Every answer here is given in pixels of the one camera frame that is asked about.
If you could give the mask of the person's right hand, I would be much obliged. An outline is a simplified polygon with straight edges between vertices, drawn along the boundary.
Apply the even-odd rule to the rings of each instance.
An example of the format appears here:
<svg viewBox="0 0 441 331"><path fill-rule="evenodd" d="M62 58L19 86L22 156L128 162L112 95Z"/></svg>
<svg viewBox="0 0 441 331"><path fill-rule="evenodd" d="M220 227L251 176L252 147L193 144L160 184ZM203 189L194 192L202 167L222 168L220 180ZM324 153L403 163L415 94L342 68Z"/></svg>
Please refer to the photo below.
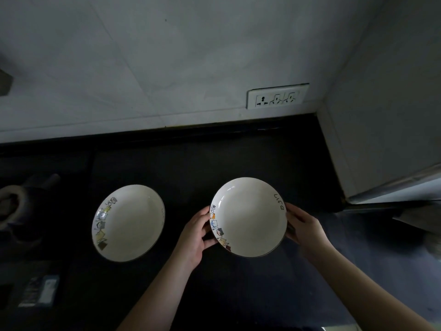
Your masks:
<svg viewBox="0 0 441 331"><path fill-rule="evenodd" d="M312 263L323 261L334 250L319 220L306 211L304 216L294 216L286 210L285 237L300 246L302 254Z"/></svg>

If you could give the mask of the person's left hand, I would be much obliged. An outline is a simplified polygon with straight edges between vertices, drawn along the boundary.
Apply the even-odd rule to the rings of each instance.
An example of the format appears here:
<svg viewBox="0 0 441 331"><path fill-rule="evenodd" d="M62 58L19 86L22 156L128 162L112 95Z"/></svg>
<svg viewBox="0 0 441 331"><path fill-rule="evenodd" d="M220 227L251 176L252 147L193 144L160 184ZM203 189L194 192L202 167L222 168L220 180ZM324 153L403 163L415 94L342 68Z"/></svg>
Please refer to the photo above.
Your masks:
<svg viewBox="0 0 441 331"><path fill-rule="evenodd" d="M172 253L173 259L182 264L187 272L192 272L199 265L204 250L218 243L216 238L204 240L212 230L208 221L205 225L197 224L197 213L185 225Z"/></svg>

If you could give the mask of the white printed ceramic bowl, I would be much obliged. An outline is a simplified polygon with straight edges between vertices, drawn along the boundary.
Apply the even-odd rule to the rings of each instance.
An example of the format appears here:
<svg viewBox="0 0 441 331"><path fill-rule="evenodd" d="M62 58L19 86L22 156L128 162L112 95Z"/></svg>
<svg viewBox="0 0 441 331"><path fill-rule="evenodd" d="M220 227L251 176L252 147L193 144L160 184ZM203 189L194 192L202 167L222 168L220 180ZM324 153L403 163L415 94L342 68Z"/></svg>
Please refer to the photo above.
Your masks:
<svg viewBox="0 0 441 331"><path fill-rule="evenodd" d="M210 205L218 243L235 256L257 258L275 250L288 226L282 196L268 183L240 177L225 183Z"/></svg>
<svg viewBox="0 0 441 331"><path fill-rule="evenodd" d="M150 251L165 225L165 206L152 188L132 184L108 195L93 218L96 251L116 263L134 261Z"/></svg>

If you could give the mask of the person's left forearm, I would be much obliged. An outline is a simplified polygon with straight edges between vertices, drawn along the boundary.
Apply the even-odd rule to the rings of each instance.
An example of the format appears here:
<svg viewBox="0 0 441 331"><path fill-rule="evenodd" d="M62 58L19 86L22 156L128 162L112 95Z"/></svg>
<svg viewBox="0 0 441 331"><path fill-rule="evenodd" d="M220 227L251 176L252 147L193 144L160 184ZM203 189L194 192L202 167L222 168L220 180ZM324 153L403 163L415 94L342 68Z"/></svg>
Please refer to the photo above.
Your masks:
<svg viewBox="0 0 441 331"><path fill-rule="evenodd" d="M169 331L193 269L172 255L116 331Z"/></svg>

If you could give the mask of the person's right forearm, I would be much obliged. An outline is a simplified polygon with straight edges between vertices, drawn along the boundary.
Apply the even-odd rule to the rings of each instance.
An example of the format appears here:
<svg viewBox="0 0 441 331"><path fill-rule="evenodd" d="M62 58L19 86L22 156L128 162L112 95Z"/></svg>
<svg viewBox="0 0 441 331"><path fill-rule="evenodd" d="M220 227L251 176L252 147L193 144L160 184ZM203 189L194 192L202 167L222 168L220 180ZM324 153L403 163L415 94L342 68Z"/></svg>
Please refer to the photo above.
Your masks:
<svg viewBox="0 0 441 331"><path fill-rule="evenodd" d="M332 245L303 250L362 331L436 331Z"/></svg>

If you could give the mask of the dark rectangular packet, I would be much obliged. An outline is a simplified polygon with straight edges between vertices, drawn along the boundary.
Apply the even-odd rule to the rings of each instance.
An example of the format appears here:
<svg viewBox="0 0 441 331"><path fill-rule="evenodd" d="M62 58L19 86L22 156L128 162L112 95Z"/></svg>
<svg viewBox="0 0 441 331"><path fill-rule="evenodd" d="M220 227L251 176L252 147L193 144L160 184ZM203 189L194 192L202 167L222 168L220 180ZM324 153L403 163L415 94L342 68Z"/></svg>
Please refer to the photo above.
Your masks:
<svg viewBox="0 0 441 331"><path fill-rule="evenodd" d="M52 307L59 282L60 277L55 274L31 278L19 300L18 308Z"/></svg>

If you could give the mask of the white wall power socket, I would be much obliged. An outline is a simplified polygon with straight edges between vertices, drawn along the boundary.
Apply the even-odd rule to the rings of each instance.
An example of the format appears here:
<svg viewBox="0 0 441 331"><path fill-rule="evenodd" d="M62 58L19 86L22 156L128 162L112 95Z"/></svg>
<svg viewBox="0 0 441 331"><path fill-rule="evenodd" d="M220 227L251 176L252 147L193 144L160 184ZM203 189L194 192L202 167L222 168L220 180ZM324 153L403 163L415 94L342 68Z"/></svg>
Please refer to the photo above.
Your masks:
<svg viewBox="0 0 441 331"><path fill-rule="evenodd" d="M303 103L309 83L252 89L247 92L246 109L291 106Z"/></svg>

